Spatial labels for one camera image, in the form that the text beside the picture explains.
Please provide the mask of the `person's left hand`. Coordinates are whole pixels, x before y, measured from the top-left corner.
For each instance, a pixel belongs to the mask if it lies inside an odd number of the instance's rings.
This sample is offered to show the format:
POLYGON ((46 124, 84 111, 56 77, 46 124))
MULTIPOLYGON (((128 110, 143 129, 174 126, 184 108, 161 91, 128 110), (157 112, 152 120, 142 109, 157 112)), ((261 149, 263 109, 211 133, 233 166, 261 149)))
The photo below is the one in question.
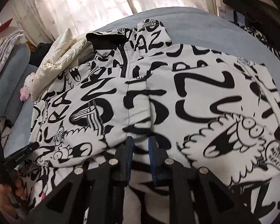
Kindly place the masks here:
MULTIPOLYGON (((17 197, 20 197, 20 199, 25 200, 27 195, 24 192, 20 173, 17 171, 13 171, 11 179, 15 186, 15 195, 17 197)), ((10 223, 19 223, 21 222, 21 218, 18 214, 18 211, 10 201, 12 193, 13 191, 10 185, 0 184, 0 211, 10 223)))

